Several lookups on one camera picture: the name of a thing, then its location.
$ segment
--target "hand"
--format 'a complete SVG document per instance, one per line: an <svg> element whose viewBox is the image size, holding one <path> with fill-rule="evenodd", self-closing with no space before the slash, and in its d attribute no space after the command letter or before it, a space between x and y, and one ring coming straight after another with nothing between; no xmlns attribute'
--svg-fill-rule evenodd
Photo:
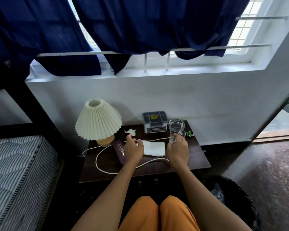
<svg viewBox="0 0 289 231"><path fill-rule="evenodd" d="M136 139L131 138L131 134L126 136L126 144L124 145L126 162L135 165L139 164L140 160L144 155L144 145L141 140L136 141Z"/></svg>
<svg viewBox="0 0 289 231"><path fill-rule="evenodd" d="M169 163L177 171L182 167L187 167L189 158L188 144L180 134L173 134L175 143L168 143L166 155Z"/></svg>

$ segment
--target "lamp cord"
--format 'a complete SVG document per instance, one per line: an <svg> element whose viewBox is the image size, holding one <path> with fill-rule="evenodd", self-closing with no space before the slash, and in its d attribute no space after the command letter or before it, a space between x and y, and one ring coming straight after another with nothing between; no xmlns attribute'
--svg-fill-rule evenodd
<svg viewBox="0 0 289 231"><path fill-rule="evenodd" d="M169 139L169 137L167 137L167 138L162 138L162 139L157 139L157 140L166 140L166 139ZM104 173L107 173L107 174L118 174L118 173L109 173L109 172L103 171L103 170L101 170L101 169L97 166L97 158L98 158L98 156L99 156L106 148L108 148L108 147L110 147L110 146L112 146L112 144L109 145L109 146L107 146L107 147L105 147L103 150L101 150L101 151L97 154L96 159L95 159L95 166L96 166L96 168L97 168L99 171L101 171L101 172L104 172ZM97 148L97 147L88 148L88 149L85 150L81 155L83 155L86 151L91 150L91 149L94 149L94 148ZM139 167L141 167L141 166L144 166L144 165L147 164L147 163L150 163L150 162L152 162L152 161L157 161L157 160L166 160L167 162L169 162L168 159L165 159L165 158L157 158L157 159L149 160L149 161L147 161L146 163L143 163L143 164L137 166L136 168L139 168Z"/></svg>

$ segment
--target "mattress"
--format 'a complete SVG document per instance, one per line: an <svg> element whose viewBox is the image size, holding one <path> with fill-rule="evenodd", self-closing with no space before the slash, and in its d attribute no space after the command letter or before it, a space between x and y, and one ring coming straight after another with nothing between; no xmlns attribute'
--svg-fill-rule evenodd
<svg viewBox="0 0 289 231"><path fill-rule="evenodd" d="M43 136L0 140L0 230L35 230L58 158Z"/></svg>

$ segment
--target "curtain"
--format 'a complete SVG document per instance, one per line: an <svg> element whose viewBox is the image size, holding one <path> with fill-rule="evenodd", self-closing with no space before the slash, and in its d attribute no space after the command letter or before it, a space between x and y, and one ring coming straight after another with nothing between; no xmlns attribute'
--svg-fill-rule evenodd
<svg viewBox="0 0 289 231"><path fill-rule="evenodd" d="M81 23L118 73L131 54L193 48L176 52L182 59L202 54L223 56L224 50L206 52L211 46L227 45L249 0L72 0Z"/></svg>
<svg viewBox="0 0 289 231"><path fill-rule="evenodd" d="M26 65L26 75L37 54L92 51L67 0L0 0L0 41L4 60ZM96 55L35 59L57 76L101 74Z"/></svg>

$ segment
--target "white lampshade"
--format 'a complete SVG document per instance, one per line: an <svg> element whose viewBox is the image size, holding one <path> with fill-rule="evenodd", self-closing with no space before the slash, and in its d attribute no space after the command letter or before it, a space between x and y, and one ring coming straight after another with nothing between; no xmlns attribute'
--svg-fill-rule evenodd
<svg viewBox="0 0 289 231"><path fill-rule="evenodd" d="M101 140L116 133L122 126L120 113L102 99L88 100L82 109L75 129L87 140Z"/></svg>

